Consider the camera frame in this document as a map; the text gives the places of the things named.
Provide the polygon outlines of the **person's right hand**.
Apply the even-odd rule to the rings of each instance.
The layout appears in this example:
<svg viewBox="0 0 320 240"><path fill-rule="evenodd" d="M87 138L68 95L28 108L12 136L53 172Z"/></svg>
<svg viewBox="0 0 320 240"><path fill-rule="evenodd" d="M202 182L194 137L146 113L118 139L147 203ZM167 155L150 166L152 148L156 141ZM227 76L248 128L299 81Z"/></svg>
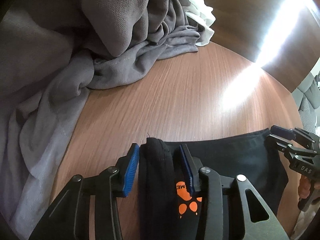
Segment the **person's right hand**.
<svg viewBox="0 0 320 240"><path fill-rule="evenodd" d="M310 194L311 180L301 175L298 186L298 195L301 199L306 199Z"/></svg>

